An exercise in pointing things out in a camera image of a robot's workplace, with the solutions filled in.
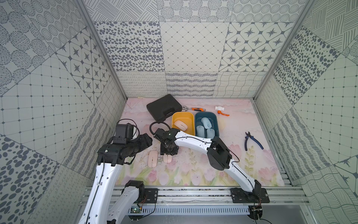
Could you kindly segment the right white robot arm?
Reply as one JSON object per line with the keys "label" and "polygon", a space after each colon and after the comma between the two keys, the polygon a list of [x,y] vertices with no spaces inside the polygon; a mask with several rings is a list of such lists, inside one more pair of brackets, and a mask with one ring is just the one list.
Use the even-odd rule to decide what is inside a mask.
{"label": "right white robot arm", "polygon": [[179,147],[188,147],[206,154],[214,169],[225,171],[243,191],[259,196],[262,189],[261,184],[241,169],[238,161],[234,161],[231,151],[219,137],[200,138],[176,128],[171,128],[168,131],[159,128],[154,133],[154,137],[160,141],[163,149],[170,152],[179,149]]}

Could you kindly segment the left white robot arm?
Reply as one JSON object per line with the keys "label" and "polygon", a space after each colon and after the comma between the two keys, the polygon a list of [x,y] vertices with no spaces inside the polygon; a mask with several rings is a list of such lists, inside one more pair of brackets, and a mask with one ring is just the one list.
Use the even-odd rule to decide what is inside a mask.
{"label": "left white robot arm", "polygon": [[116,143],[116,137],[113,136],[99,149],[94,183],[78,223],[120,224],[133,204],[145,202],[148,196],[144,183],[130,180],[120,198],[109,207],[115,183],[126,165],[125,158],[135,156],[152,144],[152,138],[146,133],[126,143]]}

